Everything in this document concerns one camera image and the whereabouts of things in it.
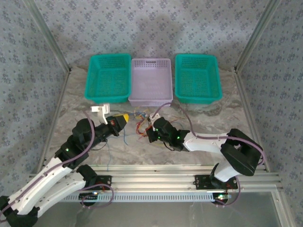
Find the robotic arm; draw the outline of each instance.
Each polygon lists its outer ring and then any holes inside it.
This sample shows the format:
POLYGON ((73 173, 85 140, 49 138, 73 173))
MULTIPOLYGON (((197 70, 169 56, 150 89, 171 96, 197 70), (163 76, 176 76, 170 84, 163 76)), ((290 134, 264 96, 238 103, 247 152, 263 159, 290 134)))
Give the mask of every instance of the robotic arm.
POLYGON ((154 117, 149 116, 152 127, 147 130, 149 142, 160 140, 168 143, 171 148, 177 151, 206 151, 224 156, 223 162, 216 164, 210 175, 211 183, 214 187, 220 188, 224 182, 236 175, 253 176, 260 160, 260 152, 253 146, 245 142, 231 139, 221 139, 236 137, 247 140, 259 148, 256 142, 238 129, 231 129, 229 133, 209 135, 194 135, 189 130, 177 130, 169 121, 157 113, 154 117), (216 140, 202 140, 197 138, 215 137, 216 140))
MULTIPOLYGON (((128 122, 128 115, 110 116, 106 118, 106 121, 107 124, 102 123, 97 127, 93 123, 95 137, 90 148, 101 142, 106 142, 111 135, 119 136, 119 132, 128 122)), ((89 155, 85 153, 80 158, 65 165, 60 164, 81 154, 88 147, 91 139, 92 131, 88 119, 80 120, 72 129, 72 135, 61 145, 55 156, 40 173, 18 192, 9 197, 0 197, 0 210, 4 211, 3 214, 12 227, 33 226, 39 216, 68 194, 84 186, 95 184, 94 180, 97 174, 88 165, 80 166, 69 178, 57 183, 89 155)))

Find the marble surface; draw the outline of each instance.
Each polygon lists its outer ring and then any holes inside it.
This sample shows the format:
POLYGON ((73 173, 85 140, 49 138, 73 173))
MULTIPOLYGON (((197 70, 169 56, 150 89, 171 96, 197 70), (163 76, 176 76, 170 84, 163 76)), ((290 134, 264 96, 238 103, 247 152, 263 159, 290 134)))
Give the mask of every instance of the marble surface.
MULTIPOLYGON (((60 115, 52 136, 50 149, 46 158, 51 158, 60 146, 67 140, 71 134, 72 128, 76 122, 85 118, 83 110, 87 111, 96 125, 99 125, 97 114, 90 112, 90 106, 93 102, 84 98, 85 82, 87 70, 73 68, 68 79, 65 90, 60 115)), ((231 70, 220 70, 221 84, 223 89, 223 98, 211 105, 193 105, 182 104, 187 110, 194 130, 198 133, 223 133, 228 132, 231 128, 238 128, 250 135, 250 130, 245 117, 245 113, 238 94, 237 86, 234 80, 234 73, 231 70)), ((129 102, 122 104, 111 104, 111 114, 132 113, 134 107, 129 102)), ((149 108, 152 113, 156 107, 149 108)), ((183 113, 176 107, 164 107, 160 110, 160 115, 167 120, 173 121, 173 126, 177 129, 189 129, 189 123, 183 113)), ((140 138, 135 134, 137 119, 130 117, 130 121, 125 127, 124 132, 120 132, 119 137, 110 137, 107 145, 101 150, 89 152, 89 158, 83 163, 90 165, 161 165, 161 164, 201 164, 213 165, 221 157, 203 151, 195 152, 177 152, 169 151, 160 142, 150 144, 148 138, 140 138)), ((96 146, 94 149, 102 147, 103 144, 96 146)))

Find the plastic basket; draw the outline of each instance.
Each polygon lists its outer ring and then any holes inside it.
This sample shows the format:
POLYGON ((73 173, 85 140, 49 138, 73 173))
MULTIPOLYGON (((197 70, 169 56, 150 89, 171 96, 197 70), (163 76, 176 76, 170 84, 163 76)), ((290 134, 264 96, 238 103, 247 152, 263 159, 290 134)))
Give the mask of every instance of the plastic basket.
POLYGON ((211 104, 223 96, 215 56, 178 54, 175 76, 175 94, 182 103, 211 104))
POLYGON ((160 106, 173 99, 170 59, 132 59, 132 106, 160 106))
POLYGON ((126 102, 131 93, 131 56, 127 53, 92 56, 85 97, 95 103, 126 102))

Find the lavender plastic basket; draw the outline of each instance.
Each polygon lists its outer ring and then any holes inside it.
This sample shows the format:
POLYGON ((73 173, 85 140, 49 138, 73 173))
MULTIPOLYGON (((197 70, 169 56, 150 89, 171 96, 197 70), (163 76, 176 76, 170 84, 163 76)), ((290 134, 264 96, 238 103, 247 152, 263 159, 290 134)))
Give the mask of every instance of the lavender plastic basket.
POLYGON ((132 106, 160 106, 173 99, 170 59, 132 59, 132 106))

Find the patterned wallpaper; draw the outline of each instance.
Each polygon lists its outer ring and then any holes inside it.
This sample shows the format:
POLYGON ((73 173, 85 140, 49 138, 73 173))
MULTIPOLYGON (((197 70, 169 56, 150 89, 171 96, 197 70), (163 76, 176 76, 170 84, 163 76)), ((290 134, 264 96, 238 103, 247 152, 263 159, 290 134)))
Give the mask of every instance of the patterned wallpaper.
POLYGON ((37 165, 65 73, 23 2, 0 8, 0 195, 10 195, 37 165))
POLYGON ((241 75, 272 170, 303 227, 302 1, 282 1, 241 75))
POLYGON ((235 65, 268 0, 35 0, 71 65, 91 55, 174 59, 206 53, 235 65))

